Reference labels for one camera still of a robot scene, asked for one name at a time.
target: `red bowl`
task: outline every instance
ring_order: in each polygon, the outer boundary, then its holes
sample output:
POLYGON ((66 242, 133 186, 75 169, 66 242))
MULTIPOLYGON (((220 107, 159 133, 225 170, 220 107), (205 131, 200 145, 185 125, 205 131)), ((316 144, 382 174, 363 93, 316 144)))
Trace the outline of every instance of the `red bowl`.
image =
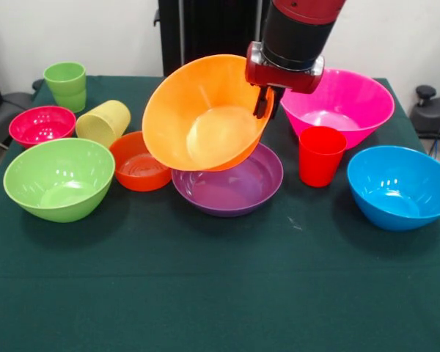
POLYGON ((38 106, 13 119, 8 128, 11 137, 25 148, 73 135, 76 116, 60 106, 38 106))

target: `small orange bowl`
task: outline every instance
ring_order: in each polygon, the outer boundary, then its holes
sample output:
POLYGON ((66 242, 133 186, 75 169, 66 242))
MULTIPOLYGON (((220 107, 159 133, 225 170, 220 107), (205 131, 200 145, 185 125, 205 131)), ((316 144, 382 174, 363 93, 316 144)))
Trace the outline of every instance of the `small orange bowl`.
POLYGON ((138 192, 154 191, 171 181, 171 169, 160 164, 145 147, 141 131, 128 133, 109 148, 116 161, 116 179, 138 192))

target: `orange bowl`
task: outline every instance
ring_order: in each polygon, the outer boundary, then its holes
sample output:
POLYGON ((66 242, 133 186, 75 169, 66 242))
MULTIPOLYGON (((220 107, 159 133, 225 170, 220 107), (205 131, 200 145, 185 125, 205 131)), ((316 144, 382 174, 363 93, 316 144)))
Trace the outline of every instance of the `orange bowl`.
POLYGON ((109 150, 116 161, 114 175, 124 187, 138 192, 154 191, 171 181, 171 169, 151 156, 141 131, 122 136, 109 150))
POLYGON ((145 109, 147 149, 162 164, 181 171, 220 171, 246 160, 271 117, 253 115, 259 87, 245 79, 246 58, 212 55, 182 66, 157 88, 145 109))

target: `bowl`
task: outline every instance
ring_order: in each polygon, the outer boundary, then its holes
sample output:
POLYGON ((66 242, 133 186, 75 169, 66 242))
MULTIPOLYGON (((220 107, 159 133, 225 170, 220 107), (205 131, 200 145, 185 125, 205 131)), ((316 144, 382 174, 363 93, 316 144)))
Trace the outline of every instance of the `bowl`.
POLYGON ((15 117, 9 126, 11 137, 23 147, 73 135, 76 117, 60 106, 39 106, 15 117))
POLYGON ((45 220, 77 221, 106 195, 115 162, 107 148, 88 139, 39 144, 7 167, 4 189, 24 210, 45 220))
POLYGON ((310 126, 342 132, 351 149, 388 121, 395 111, 391 93, 377 81, 346 70, 326 69, 312 94, 286 90, 282 107, 297 136, 310 126))
POLYGON ((440 218, 440 163, 404 147, 371 147, 349 162, 353 198, 374 225, 406 231, 440 218))
POLYGON ((246 58, 212 55, 182 66, 150 97, 142 131, 150 154, 169 168, 221 171, 246 160, 269 121, 253 115, 259 87, 245 78, 246 58))
POLYGON ((220 217, 251 213, 277 192, 283 176, 279 158, 263 144, 243 163, 225 171, 172 171, 173 184, 184 198, 220 217))
POLYGON ((109 150, 116 161, 115 176, 132 191, 154 191, 171 181, 171 169, 151 156, 141 131, 128 133, 115 141, 109 150))

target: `black cylinder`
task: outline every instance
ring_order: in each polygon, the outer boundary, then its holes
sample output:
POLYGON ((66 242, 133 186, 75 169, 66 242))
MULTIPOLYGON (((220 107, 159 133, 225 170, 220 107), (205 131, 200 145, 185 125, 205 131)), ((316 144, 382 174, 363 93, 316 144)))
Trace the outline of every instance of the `black cylinder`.
POLYGON ((321 55, 335 22, 310 25, 293 20, 271 3, 263 32, 263 54, 288 70, 308 70, 321 55))

